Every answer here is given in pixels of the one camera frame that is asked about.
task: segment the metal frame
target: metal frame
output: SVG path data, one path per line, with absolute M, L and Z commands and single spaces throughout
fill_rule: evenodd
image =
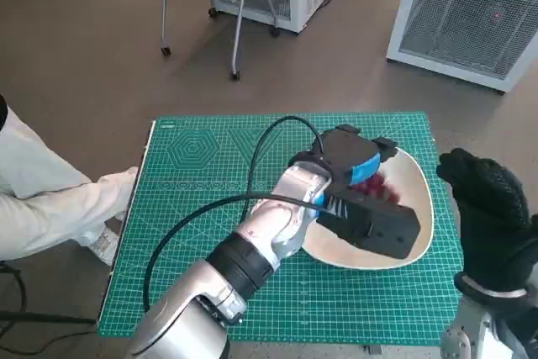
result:
M 408 63 L 410 65 L 422 67 L 430 71 L 435 71 L 447 76 L 458 77 L 460 79 L 475 82 L 486 87 L 495 88 L 501 92 L 509 92 L 525 74 L 532 61 L 538 56 L 538 33 L 527 45 L 525 51 L 521 54 L 518 61 L 510 70 L 504 80 L 489 77 L 479 71 L 471 69 L 462 69 L 457 66 L 440 63 L 426 59 L 419 55 L 413 55 L 408 52 L 399 50 L 402 39 L 405 34 L 405 27 L 409 20 L 409 15 L 413 10 L 414 0 L 401 0 L 396 21 L 394 23 L 393 33 L 391 35 L 390 44 L 388 46 L 387 58 L 394 61 Z

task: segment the black glove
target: black glove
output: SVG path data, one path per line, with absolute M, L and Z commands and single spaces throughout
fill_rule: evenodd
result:
M 437 174 L 460 210 L 464 272 L 489 290 L 524 288 L 538 262 L 538 216 L 515 175 L 463 149 L 442 155 Z

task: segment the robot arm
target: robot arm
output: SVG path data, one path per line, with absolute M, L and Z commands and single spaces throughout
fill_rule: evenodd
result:
M 281 197 L 321 204 L 325 195 L 342 198 L 362 217 L 404 217 L 409 212 L 373 209 L 367 198 L 347 201 L 343 187 L 372 176 L 382 161 L 394 156 L 395 144 L 379 138 L 360 137 L 359 130 L 341 125 L 325 132 L 312 150 L 298 153 L 272 193 Z M 336 186 L 333 192 L 329 186 Z M 292 203 L 265 199 L 205 260 L 194 263 L 140 322 L 129 357 L 144 359 L 216 359 L 227 357 L 225 326 L 241 322 L 248 299 L 280 267 L 281 261 L 302 246 L 308 226 L 317 212 Z M 355 225 L 352 220 L 332 223 L 339 229 Z M 356 232 L 343 231 L 341 238 L 355 242 Z
M 331 175 L 297 162 L 273 193 L 305 202 L 318 200 Z M 303 244 L 311 209 L 261 200 L 248 219 L 205 260 L 194 263 L 146 314 L 133 337 L 130 355 L 144 359 L 225 357 L 225 326 L 241 322 L 246 301 Z

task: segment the chair wheel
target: chair wheel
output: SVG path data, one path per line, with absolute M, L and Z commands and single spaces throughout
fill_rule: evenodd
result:
M 272 38 L 280 37 L 280 29 L 278 27 L 271 27 L 270 33 Z
M 215 20 L 218 16 L 219 16 L 219 12 L 217 11 L 216 8 L 210 8 L 208 10 L 208 14 L 209 14 L 209 17 L 212 18 L 213 20 Z
M 161 52 L 162 52 L 162 55 L 167 58 L 168 56 L 171 55 L 171 50 L 170 48 L 168 48 L 167 46 L 161 48 Z

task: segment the table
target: table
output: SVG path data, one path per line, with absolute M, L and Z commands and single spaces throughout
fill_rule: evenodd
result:
M 431 248 L 408 267 L 363 272 L 331 267 L 303 251 L 248 302 L 234 341 L 324 342 L 433 346 L 456 312 L 453 275 L 462 254 L 445 184 L 436 176 L 438 154 L 424 113 L 300 114 L 320 131 L 337 124 L 362 128 L 367 138 L 396 140 L 421 165 L 434 200 Z M 140 178 L 108 285 L 99 334 L 130 336 L 142 317 L 142 279 L 164 234 L 201 205 L 243 193 L 261 132 L 280 115 L 159 118 L 150 132 Z M 261 153 L 254 188 L 270 191 L 312 134 L 294 122 L 272 133 Z M 213 210 L 183 229 L 154 270 L 154 303 L 179 273 L 207 254 L 238 224 L 242 204 Z

